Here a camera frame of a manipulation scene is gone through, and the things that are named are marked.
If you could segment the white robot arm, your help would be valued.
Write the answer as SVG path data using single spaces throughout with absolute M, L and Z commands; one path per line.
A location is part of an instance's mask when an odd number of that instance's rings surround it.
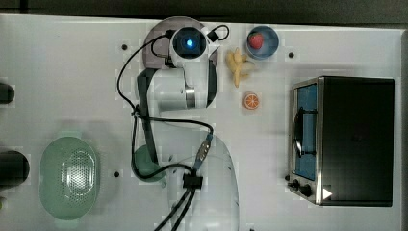
M 167 115 L 211 105 L 219 42 L 205 28 L 166 28 L 148 42 L 164 48 L 163 64 L 146 68 L 136 80 L 145 143 L 132 164 L 140 179 L 165 184 L 169 211 L 161 231 L 239 231 L 239 192 L 227 146 L 212 125 Z

